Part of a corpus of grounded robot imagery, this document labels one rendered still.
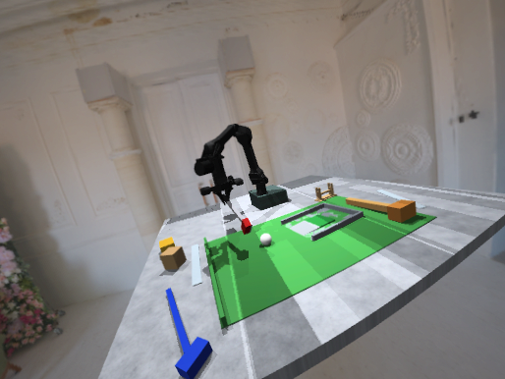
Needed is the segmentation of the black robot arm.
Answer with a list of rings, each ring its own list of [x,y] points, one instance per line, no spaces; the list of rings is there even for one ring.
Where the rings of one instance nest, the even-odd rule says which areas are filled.
[[[243,146],[245,151],[249,166],[250,166],[250,181],[253,185],[256,185],[257,195],[267,194],[265,184],[268,184],[268,179],[264,175],[263,171],[258,167],[252,146],[252,131],[251,129],[239,126],[237,124],[232,124],[227,126],[227,128],[214,140],[211,140],[204,146],[204,150],[201,158],[196,160],[195,171],[198,176],[206,175],[211,172],[216,172],[223,170],[222,158],[225,158],[220,153],[224,149],[224,144],[231,136],[235,136],[237,141]],[[230,189],[231,185],[234,184],[233,176],[226,177],[226,174],[222,174],[221,178],[216,176],[215,185],[220,191]]]

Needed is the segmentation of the white ball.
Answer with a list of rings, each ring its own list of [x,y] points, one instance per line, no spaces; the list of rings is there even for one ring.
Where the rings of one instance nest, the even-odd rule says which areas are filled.
[[[262,244],[271,244],[272,242],[272,238],[270,235],[268,234],[263,234],[261,237],[260,237],[260,242]]]

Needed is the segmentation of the yellow block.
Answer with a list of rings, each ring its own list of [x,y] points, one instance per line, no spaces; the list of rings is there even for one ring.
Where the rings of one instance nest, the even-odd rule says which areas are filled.
[[[165,241],[159,241],[161,253],[163,253],[169,246],[175,246],[172,237]]]

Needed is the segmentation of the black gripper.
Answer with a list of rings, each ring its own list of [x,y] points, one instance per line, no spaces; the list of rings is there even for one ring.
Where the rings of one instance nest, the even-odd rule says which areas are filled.
[[[224,175],[226,174],[225,171],[224,171],[224,169],[220,170],[220,171],[216,171],[216,172],[211,172],[214,185],[215,185],[215,179],[214,179],[214,177],[216,178],[216,176],[217,176],[218,178],[221,178],[222,174],[224,174]],[[235,183],[231,185],[230,189],[225,189],[225,195],[227,196],[228,199],[230,199],[230,192],[233,189],[232,188],[233,185],[240,186],[240,185],[244,184],[244,181],[241,178],[234,179],[234,182]],[[199,191],[200,191],[200,194],[202,196],[210,194],[211,192],[214,193],[214,194],[217,194],[217,196],[221,199],[221,201],[223,202],[223,204],[226,205],[225,201],[224,201],[224,198],[222,196],[222,192],[220,191],[219,188],[216,188],[216,186],[215,187],[211,187],[211,188],[210,187],[204,187],[204,188],[201,188]]]

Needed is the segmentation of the tan cube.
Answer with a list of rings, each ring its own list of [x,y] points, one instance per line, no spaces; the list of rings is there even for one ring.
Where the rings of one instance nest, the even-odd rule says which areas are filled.
[[[187,260],[182,246],[169,246],[159,257],[165,270],[178,269]]]

